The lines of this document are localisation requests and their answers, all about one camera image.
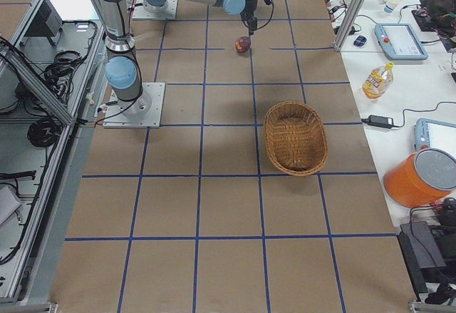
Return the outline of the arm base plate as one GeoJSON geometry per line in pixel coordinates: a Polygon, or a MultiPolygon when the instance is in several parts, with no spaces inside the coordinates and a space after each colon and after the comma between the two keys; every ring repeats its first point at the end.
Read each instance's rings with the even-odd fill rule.
{"type": "Polygon", "coordinates": [[[129,103],[119,101],[115,91],[110,94],[115,105],[106,109],[107,118],[102,121],[104,128],[159,128],[162,105],[165,97],[165,83],[143,83],[142,95],[129,109],[129,103]]]}
{"type": "Polygon", "coordinates": [[[147,0],[136,0],[133,10],[134,20],[174,21],[178,0],[166,0],[162,6],[154,6],[147,0]]]}

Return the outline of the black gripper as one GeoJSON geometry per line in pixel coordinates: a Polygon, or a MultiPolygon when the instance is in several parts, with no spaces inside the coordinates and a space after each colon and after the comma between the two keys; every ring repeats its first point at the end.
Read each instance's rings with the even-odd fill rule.
{"type": "Polygon", "coordinates": [[[243,11],[240,16],[242,23],[249,30],[249,35],[253,36],[254,32],[258,29],[257,18],[254,16],[254,13],[250,11],[243,11]]]}

